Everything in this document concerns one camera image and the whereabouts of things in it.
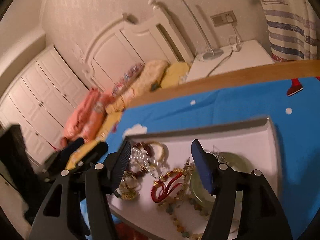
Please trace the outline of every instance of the screw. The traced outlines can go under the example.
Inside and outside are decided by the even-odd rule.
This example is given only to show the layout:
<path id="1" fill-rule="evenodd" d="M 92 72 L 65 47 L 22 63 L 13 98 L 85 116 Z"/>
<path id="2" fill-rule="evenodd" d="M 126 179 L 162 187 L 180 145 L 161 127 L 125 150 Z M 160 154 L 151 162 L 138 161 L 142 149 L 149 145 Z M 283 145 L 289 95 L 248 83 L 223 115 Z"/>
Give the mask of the screw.
<path id="1" fill-rule="evenodd" d="M 219 164 L 219 169 L 225 171 L 228 168 L 228 165 L 221 163 Z"/>
<path id="2" fill-rule="evenodd" d="M 259 170 L 254 170 L 254 171 L 253 171 L 253 174 L 256 175 L 256 176 L 261 176 L 261 175 L 262 175 L 262 172 L 259 171 Z"/>
<path id="3" fill-rule="evenodd" d="M 101 170 L 103 167 L 104 167 L 103 163 L 97 163 L 97 164 L 94 166 L 94 168 L 95 168 L 96 170 Z"/>
<path id="4" fill-rule="evenodd" d="M 63 170 L 60 174 L 61 176 L 67 176 L 69 174 L 69 170 Z"/>

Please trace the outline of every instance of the wardrobe door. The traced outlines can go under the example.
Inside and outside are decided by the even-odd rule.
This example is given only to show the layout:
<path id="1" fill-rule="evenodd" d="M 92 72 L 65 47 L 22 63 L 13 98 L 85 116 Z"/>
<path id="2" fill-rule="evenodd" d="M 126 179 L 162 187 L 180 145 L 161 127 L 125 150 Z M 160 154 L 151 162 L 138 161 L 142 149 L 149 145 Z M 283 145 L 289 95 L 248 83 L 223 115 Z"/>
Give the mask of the wardrobe door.
<path id="1" fill-rule="evenodd" d="M 58 147 L 63 127 L 49 114 L 20 78 L 9 96 L 31 126 L 51 145 Z"/>
<path id="2" fill-rule="evenodd" d="M 37 62 L 28 68 L 22 79 L 42 106 L 64 127 L 75 108 L 51 83 Z"/>
<path id="3" fill-rule="evenodd" d="M 85 98 L 88 89 L 72 72 L 55 48 L 43 54 L 37 59 L 37 62 L 54 86 L 76 108 Z"/>
<path id="4" fill-rule="evenodd" d="M 10 124 L 20 124 L 26 151 L 39 164 L 43 164 L 54 151 L 52 146 L 27 122 L 9 96 L 4 98 L 0 106 L 0 120 L 5 127 Z"/>

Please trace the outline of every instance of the bracelet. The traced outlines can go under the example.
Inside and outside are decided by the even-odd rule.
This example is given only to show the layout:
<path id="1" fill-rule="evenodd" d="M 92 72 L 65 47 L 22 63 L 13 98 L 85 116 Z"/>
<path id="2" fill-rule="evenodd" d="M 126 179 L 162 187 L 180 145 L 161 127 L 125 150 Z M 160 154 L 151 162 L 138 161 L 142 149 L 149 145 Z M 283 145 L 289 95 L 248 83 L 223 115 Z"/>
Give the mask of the bracelet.
<path id="1" fill-rule="evenodd" d="M 169 177 L 171 177 L 172 175 L 174 175 L 175 173 L 178 173 L 167 185 L 167 187 L 164 186 L 164 181 L 166 181 Z M 155 202 L 155 203 L 160 203 L 161 201 L 163 201 L 167 196 L 169 196 L 172 191 L 182 185 L 182 183 L 177 183 L 175 184 L 172 189 L 169 191 L 171 185 L 177 180 L 179 179 L 181 176 L 183 175 L 182 173 L 182 170 L 181 169 L 174 169 L 172 171 L 169 171 L 166 173 L 166 175 L 164 176 L 159 176 L 159 180 L 158 181 L 154 181 L 153 182 L 153 187 L 152 187 L 152 190 L 151 190 L 151 198 L 152 198 L 152 201 Z M 156 196 L 156 192 L 157 192 L 157 189 L 159 187 L 162 187 L 162 190 L 160 192 L 160 195 L 159 196 Z"/>
<path id="2" fill-rule="evenodd" d="M 154 174 L 154 171 L 156 170 L 155 167 L 162 167 L 162 163 L 159 163 L 156 161 L 153 157 L 148 156 L 144 154 L 140 149 L 131 147 L 131 155 L 130 159 L 134 160 L 142 160 L 144 168 L 153 176 L 154 178 L 157 178 Z"/>
<path id="3" fill-rule="evenodd" d="M 137 149 L 141 149 L 144 148 L 144 150 L 147 152 L 147 156 L 151 156 L 151 148 L 149 145 L 145 144 L 145 143 L 136 143 L 133 145 L 134 148 Z M 131 167 L 130 164 L 128 163 L 126 171 L 130 172 L 136 179 L 143 177 L 146 173 L 148 173 L 147 169 L 145 167 L 143 167 L 137 160 L 136 163 L 138 164 L 138 166 L 141 168 L 140 171 L 137 172 L 132 172 L 131 171 Z"/>
<path id="4" fill-rule="evenodd" d="M 126 181 L 126 178 L 133 178 L 134 185 L 133 186 L 129 185 L 128 182 Z M 131 172 L 125 171 L 121 179 L 120 185 L 125 189 L 129 189 L 129 190 L 134 189 L 138 185 L 138 180 Z"/>
<path id="5" fill-rule="evenodd" d="M 163 147 L 163 145 L 157 141 L 149 141 L 149 142 L 145 142 L 145 144 L 147 144 L 150 148 L 152 148 L 150 146 L 151 144 L 155 144 L 155 145 L 158 145 L 161 147 L 161 156 L 160 156 L 160 158 L 157 159 L 157 161 L 163 163 L 163 161 L 164 161 L 164 147 Z"/>

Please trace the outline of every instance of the striped curtain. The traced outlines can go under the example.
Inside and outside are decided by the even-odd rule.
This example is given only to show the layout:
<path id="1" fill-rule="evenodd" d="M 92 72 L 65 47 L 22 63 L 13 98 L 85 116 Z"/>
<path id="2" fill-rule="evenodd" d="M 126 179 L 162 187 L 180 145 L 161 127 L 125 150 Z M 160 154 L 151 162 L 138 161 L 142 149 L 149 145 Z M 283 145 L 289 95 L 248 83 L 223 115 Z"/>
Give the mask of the striped curtain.
<path id="1" fill-rule="evenodd" d="M 316 14 L 307 0 L 260 0 L 276 62 L 316 59 Z"/>

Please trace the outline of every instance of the jewelry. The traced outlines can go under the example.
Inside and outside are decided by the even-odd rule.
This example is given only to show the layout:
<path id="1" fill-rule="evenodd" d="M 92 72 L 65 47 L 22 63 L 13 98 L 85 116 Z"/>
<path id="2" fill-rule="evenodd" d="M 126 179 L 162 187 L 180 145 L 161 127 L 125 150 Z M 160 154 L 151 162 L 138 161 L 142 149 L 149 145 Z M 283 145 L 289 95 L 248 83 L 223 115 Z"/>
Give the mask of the jewelry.
<path id="1" fill-rule="evenodd" d="M 143 148 L 147 152 L 148 156 L 152 156 L 152 150 L 149 143 L 136 143 L 135 145 L 133 145 L 133 147 L 138 149 Z"/>
<path id="2" fill-rule="evenodd" d="M 183 170 L 181 169 L 174 169 L 172 171 L 169 171 L 166 173 L 166 175 L 160 175 L 158 177 L 158 181 L 154 181 L 153 182 L 153 187 L 152 187 L 152 190 L 151 190 L 151 198 L 152 198 L 152 201 L 155 202 L 155 203 L 160 203 L 161 201 L 163 201 L 168 195 L 170 195 L 172 193 L 172 191 L 178 187 L 179 185 L 182 185 L 182 183 L 177 183 L 175 184 L 172 189 L 169 191 L 171 185 L 177 180 L 179 179 L 182 175 L 183 175 Z M 167 179 L 169 177 L 172 177 L 172 175 L 174 175 L 175 173 L 178 173 L 167 185 L 167 187 L 165 187 L 164 185 L 164 182 L 167 181 Z M 156 192 L 157 192 L 157 189 L 159 187 L 162 187 L 162 190 L 160 192 L 160 195 L 157 197 L 156 196 Z"/>
<path id="3" fill-rule="evenodd" d="M 130 159 L 134 160 L 142 160 L 144 164 L 144 168 L 153 176 L 154 178 L 157 178 L 154 170 L 156 169 L 155 167 L 162 167 L 162 163 L 159 163 L 156 161 L 154 158 L 151 156 L 148 156 L 144 154 L 140 149 L 136 147 L 131 147 L 131 155 Z"/>
<path id="4" fill-rule="evenodd" d="M 205 217 L 206 220 L 209 220 L 210 214 L 207 212 L 201 205 L 196 203 L 196 200 L 193 199 L 190 195 L 186 196 L 188 202 L 194 206 L 195 210 L 200 211 L 200 215 Z M 177 199 L 167 197 L 164 201 L 157 205 L 158 209 L 165 210 L 172 219 L 176 230 L 182 234 L 182 237 L 189 238 L 190 240 L 201 239 L 203 234 L 190 234 L 189 231 L 186 231 L 185 228 L 181 225 L 180 221 L 177 219 L 177 216 L 174 213 L 174 207 L 176 206 Z"/>
<path id="5" fill-rule="evenodd" d="M 217 161 L 218 161 L 219 163 L 224 163 L 224 164 L 227 164 L 227 165 L 230 164 L 229 162 L 227 162 L 227 160 L 225 159 L 224 156 L 222 156 L 219 152 L 215 152 L 215 151 L 214 151 L 214 147 L 213 147 L 213 151 L 204 150 L 204 152 L 205 152 L 205 153 L 213 154 L 213 155 L 216 157 L 216 159 L 217 159 Z"/>
<path id="6" fill-rule="evenodd" d="M 155 145 L 158 145 L 158 146 L 161 147 L 161 155 L 160 155 L 160 157 L 159 157 L 158 159 L 156 159 L 156 157 L 155 157 L 155 152 L 154 152 L 154 151 L 153 151 L 153 157 L 154 157 L 158 162 L 163 163 L 163 161 L 164 161 L 164 148 L 163 148 L 163 145 L 162 145 L 161 143 L 157 142 L 157 141 L 149 141 L 149 142 L 145 142 L 145 144 L 147 144 L 147 145 L 150 147 L 150 149 L 152 149 L 152 147 L 150 146 L 151 144 L 155 144 Z"/>
<path id="7" fill-rule="evenodd" d="M 132 178 L 134 181 L 134 186 L 130 186 L 129 183 L 126 181 L 126 178 Z M 134 189 L 138 185 L 138 180 L 131 172 L 125 171 L 121 179 L 120 185 L 125 189 Z"/>
<path id="8" fill-rule="evenodd" d="M 139 193 L 133 189 L 130 189 L 128 192 L 121 191 L 121 199 L 123 200 L 133 200 L 137 196 L 139 196 Z"/>
<path id="9" fill-rule="evenodd" d="M 130 163 L 128 163 L 127 167 L 126 167 L 126 171 L 131 173 L 133 176 L 135 176 L 137 179 L 143 177 L 145 174 L 148 173 L 148 171 L 143 167 L 143 166 L 139 166 L 141 168 L 140 171 L 137 172 L 132 172 L 131 171 L 131 166 Z"/>
<path id="10" fill-rule="evenodd" d="M 193 169 L 194 169 L 194 164 L 190 163 L 190 158 L 188 158 L 187 161 L 184 163 L 184 168 L 183 168 L 183 184 L 182 184 L 181 190 L 177 192 L 177 196 L 176 196 L 176 200 L 180 201 L 177 207 L 180 207 L 180 205 L 184 201 L 186 191 L 189 187 L 189 181 L 190 181 Z"/>

